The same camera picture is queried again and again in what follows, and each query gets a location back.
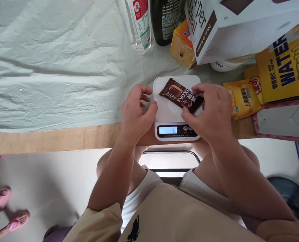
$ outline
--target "beige shorts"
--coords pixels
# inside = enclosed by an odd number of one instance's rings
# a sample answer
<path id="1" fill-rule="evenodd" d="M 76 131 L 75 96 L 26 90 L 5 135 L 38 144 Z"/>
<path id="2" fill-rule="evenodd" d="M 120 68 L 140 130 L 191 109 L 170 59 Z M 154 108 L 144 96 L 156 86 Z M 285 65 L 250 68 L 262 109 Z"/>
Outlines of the beige shorts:
<path id="1" fill-rule="evenodd" d="M 122 211 L 122 232 L 148 194 L 161 183 L 163 183 L 161 178 L 155 172 L 148 170 L 139 186 L 127 196 Z M 193 173 L 193 169 L 184 174 L 179 190 L 208 204 L 244 226 L 241 217 L 229 199 L 208 187 Z"/>

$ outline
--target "light green cloth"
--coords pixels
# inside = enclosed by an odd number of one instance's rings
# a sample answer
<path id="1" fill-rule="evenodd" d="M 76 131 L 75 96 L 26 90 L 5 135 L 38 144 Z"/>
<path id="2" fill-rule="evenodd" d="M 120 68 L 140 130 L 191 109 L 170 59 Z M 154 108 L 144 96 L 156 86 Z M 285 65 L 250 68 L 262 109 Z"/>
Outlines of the light green cloth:
<path id="1" fill-rule="evenodd" d="M 242 79 L 242 69 L 186 71 L 170 45 L 138 55 L 114 0 L 0 0 L 0 132 L 121 122 L 136 83 L 196 74 L 201 82 Z"/>

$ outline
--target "chocolate bar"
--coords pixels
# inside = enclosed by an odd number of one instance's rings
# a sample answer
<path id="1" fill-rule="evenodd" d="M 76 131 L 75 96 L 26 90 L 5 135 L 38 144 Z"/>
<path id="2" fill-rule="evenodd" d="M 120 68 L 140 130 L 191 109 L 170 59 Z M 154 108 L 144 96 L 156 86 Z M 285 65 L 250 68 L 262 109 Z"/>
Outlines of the chocolate bar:
<path id="1" fill-rule="evenodd" d="M 204 101 L 203 97 L 194 94 L 172 78 L 169 79 L 159 95 L 171 100 L 180 108 L 188 108 L 192 114 Z"/>

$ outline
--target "wooden table edge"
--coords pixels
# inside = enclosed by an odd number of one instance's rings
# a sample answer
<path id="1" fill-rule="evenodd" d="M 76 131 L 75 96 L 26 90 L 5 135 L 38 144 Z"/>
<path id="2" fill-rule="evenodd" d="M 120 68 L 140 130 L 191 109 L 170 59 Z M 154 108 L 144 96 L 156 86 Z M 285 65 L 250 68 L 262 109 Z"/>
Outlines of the wooden table edge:
<path id="1" fill-rule="evenodd" d="M 121 123 L 116 123 L 44 132 L 0 132 L 0 155 L 112 148 L 120 128 Z M 256 138 L 252 117 L 233 122 L 232 131 L 237 139 Z M 179 143 L 191 142 L 161 142 L 156 139 L 152 125 L 137 146 Z"/>

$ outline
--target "shirt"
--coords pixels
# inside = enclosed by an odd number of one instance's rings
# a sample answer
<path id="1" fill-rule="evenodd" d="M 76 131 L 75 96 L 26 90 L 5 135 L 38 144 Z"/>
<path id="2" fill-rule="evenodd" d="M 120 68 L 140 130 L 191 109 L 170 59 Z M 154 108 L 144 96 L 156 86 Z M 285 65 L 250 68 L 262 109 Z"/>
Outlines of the shirt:
<path id="1" fill-rule="evenodd" d="M 299 241 L 299 230 L 294 227 L 299 227 L 299 223 L 266 221 L 258 227 L 257 236 L 223 213 L 168 184 L 153 189 L 122 234 L 121 225 L 118 203 L 102 211 L 88 208 L 64 242 Z"/>

